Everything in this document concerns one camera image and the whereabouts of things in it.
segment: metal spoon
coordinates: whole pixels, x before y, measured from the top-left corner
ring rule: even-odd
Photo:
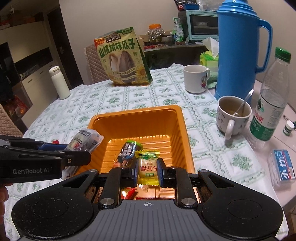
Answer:
[[[244,99],[244,101],[242,102],[242,104],[237,109],[237,111],[234,112],[233,116],[237,115],[238,111],[242,108],[242,106],[247,102],[247,100],[252,96],[253,93],[254,93],[254,90],[251,89],[250,92],[247,94],[246,98]]]

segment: oven glass door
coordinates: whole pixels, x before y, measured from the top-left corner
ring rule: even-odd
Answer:
[[[192,35],[218,35],[216,16],[190,15]]]

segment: metal bolt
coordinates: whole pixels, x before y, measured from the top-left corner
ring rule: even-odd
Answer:
[[[100,201],[100,203],[103,204],[103,205],[112,205],[114,203],[114,199],[106,197],[106,198],[103,198]]]
[[[183,203],[184,205],[190,206],[190,205],[195,204],[195,200],[193,198],[187,197],[187,198],[183,198],[181,200],[181,203]]]

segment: white and green floral tablecloth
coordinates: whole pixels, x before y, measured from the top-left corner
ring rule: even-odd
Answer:
[[[217,101],[209,91],[199,95],[185,91],[183,66],[173,64],[167,69],[151,71],[149,86],[113,87],[110,80],[93,85],[80,85],[64,100],[52,103],[31,125],[24,137],[51,142],[69,143],[79,129],[86,127],[96,114],[176,104],[182,108],[195,171],[208,169],[237,183],[264,193],[276,201],[277,196],[243,136],[235,137],[225,146],[224,136],[216,126]],[[18,183],[9,189],[4,216],[7,236],[19,235],[11,220],[11,209],[22,197],[60,180]],[[288,234],[284,219],[278,238]]]

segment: orange plastic tray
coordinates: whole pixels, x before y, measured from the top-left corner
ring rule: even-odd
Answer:
[[[109,172],[126,140],[140,142],[144,150],[159,150],[165,164],[195,173],[182,110],[177,105],[127,110],[94,116],[88,128],[104,136],[91,162],[78,173],[97,169]]]

